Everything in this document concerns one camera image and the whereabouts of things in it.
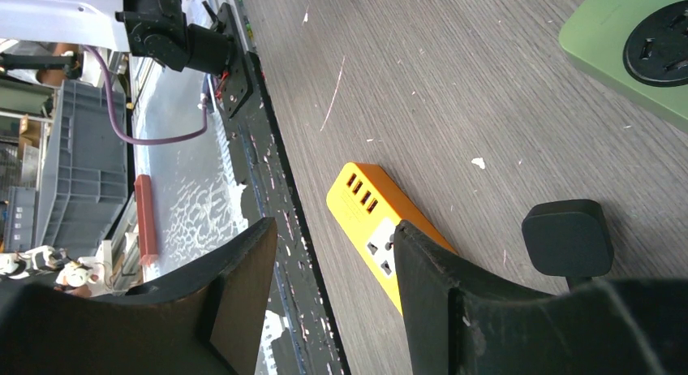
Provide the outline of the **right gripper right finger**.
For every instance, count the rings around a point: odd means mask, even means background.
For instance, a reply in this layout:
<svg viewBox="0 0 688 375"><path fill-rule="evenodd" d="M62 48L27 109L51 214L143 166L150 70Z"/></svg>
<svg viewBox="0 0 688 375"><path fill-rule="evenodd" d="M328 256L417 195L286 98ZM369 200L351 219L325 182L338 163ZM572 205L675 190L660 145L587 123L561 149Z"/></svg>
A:
<svg viewBox="0 0 688 375"><path fill-rule="evenodd" d="M446 250L411 222L393 240L416 374L684 374L687 282L595 279L563 295Z"/></svg>

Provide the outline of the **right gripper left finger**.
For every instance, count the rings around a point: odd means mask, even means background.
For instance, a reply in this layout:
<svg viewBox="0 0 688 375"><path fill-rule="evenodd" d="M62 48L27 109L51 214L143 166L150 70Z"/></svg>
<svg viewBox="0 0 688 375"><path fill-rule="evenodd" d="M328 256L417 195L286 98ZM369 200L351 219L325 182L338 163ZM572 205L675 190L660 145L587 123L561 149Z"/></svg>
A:
<svg viewBox="0 0 688 375"><path fill-rule="evenodd" d="M82 298L37 283L1 285L4 374L252 374L273 278L277 225L124 295Z"/></svg>

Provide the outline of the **orange power strip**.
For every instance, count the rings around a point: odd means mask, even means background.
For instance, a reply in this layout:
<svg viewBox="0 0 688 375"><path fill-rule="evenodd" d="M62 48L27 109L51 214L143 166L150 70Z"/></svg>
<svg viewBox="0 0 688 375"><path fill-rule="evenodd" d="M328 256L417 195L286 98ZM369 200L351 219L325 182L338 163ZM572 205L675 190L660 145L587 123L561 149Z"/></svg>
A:
<svg viewBox="0 0 688 375"><path fill-rule="evenodd" d="M401 312L393 236L407 220L443 248L445 237L424 216L385 170L376 164L348 162L329 189L326 204L385 294Z"/></svg>

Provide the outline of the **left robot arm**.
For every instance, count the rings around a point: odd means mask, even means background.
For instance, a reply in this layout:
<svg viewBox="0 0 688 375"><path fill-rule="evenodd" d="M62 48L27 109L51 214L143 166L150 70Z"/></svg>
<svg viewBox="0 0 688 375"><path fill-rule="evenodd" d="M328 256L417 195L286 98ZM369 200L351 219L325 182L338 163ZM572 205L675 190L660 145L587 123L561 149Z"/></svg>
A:
<svg viewBox="0 0 688 375"><path fill-rule="evenodd" d="M1 36L96 46L220 75L238 55L237 32L229 17L209 15L205 28L188 22L183 0L1 0Z"/></svg>

